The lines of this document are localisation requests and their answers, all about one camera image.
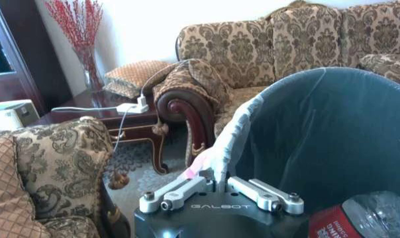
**tassel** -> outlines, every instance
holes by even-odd
[[[130,178],[127,174],[119,173],[116,170],[114,171],[108,183],[108,188],[112,190],[123,188],[130,183]]]
[[[162,136],[165,136],[169,133],[169,126],[166,123],[161,121],[159,117],[158,117],[158,124],[153,126],[151,130],[154,134]]]

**rug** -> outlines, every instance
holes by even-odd
[[[134,235],[134,210],[138,200],[146,191],[155,191],[170,183],[185,169],[187,129],[186,125],[173,126],[165,140],[163,163],[167,164],[170,173],[159,175],[153,169],[153,145],[149,141],[119,144],[103,174],[103,181],[112,202],[130,221],[131,237]],[[130,183],[119,190],[107,187],[110,175],[118,168],[120,173],[130,177]]]

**trash bag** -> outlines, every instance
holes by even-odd
[[[257,178],[309,214],[356,194],[400,196],[400,85],[353,68],[296,73],[238,108],[211,149],[218,190]]]

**red branches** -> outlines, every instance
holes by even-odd
[[[94,46],[103,16],[96,0],[47,0],[46,7],[56,20],[75,51]]]

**screw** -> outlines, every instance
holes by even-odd
[[[281,204],[281,202],[277,201],[277,202],[273,202],[273,203],[272,203],[272,211],[273,211],[273,212],[280,211],[281,208],[282,208],[282,204]]]
[[[147,201],[151,201],[154,199],[154,193],[151,191],[147,191],[145,192],[143,197]]]
[[[288,196],[288,198],[292,200],[292,201],[298,201],[300,199],[300,196],[296,192],[292,192]]]
[[[163,211],[167,211],[167,210],[173,209],[173,203],[171,203],[171,201],[170,200],[165,200],[161,203],[161,207],[162,207]]]

